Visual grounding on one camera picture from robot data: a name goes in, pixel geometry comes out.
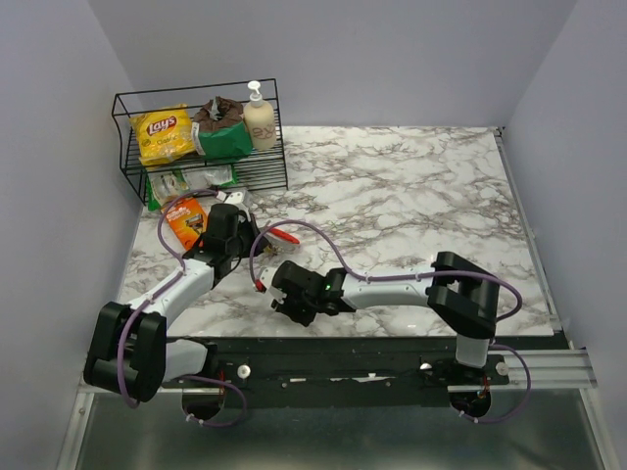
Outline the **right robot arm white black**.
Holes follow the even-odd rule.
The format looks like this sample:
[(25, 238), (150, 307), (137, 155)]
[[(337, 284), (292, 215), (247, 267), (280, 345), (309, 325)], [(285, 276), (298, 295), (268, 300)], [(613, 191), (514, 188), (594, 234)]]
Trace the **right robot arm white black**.
[(452, 252), (439, 253), (424, 278), (412, 271), (384, 275), (378, 281), (359, 279), (343, 267), (321, 275), (287, 260), (264, 269), (257, 286), (271, 295), (275, 311), (305, 327), (320, 313), (335, 316), (374, 306), (428, 307), (457, 334), (450, 362), (453, 376), (470, 384), (486, 372), (500, 285), (490, 273)]

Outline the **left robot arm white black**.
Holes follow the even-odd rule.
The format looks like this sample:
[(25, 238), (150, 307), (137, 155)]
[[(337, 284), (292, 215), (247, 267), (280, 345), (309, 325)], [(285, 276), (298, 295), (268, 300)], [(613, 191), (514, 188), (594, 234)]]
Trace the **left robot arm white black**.
[(204, 346), (168, 340), (168, 328), (196, 300), (226, 278), (232, 264), (254, 258), (267, 246), (244, 206), (211, 207), (205, 231), (178, 267), (127, 304), (106, 303), (98, 313), (83, 369), (86, 384), (121, 395), (131, 407), (150, 400), (163, 383), (185, 376), (197, 387), (217, 377), (217, 363)]

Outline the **metal key organizer red handle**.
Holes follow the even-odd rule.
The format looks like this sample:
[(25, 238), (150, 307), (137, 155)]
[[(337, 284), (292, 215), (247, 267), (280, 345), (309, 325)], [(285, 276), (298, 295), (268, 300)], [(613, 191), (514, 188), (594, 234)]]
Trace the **metal key organizer red handle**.
[(266, 241), (265, 246), (262, 249), (262, 253), (269, 255), (270, 257), (292, 254), (301, 248), (301, 242), (295, 236), (279, 229), (279, 228), (264, 228)]

